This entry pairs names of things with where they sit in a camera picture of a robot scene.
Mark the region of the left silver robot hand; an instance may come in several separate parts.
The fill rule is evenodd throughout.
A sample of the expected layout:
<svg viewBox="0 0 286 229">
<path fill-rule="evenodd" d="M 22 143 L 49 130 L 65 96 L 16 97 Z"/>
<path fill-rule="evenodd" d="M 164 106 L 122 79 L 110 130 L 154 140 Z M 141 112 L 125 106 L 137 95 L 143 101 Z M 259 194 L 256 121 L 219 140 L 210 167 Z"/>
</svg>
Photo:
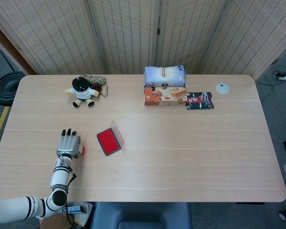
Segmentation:
<svg viewBox="0 0 286 229">
<path fill-rule="evenodd" d="M 77 135 L 77 131 L 69 129 L 63 129 L 59 143 L 57 146 L 57 156 L 67 156 L 69 158 L 79 158 L 82 150 L 81 137 Z"/>
</svg>

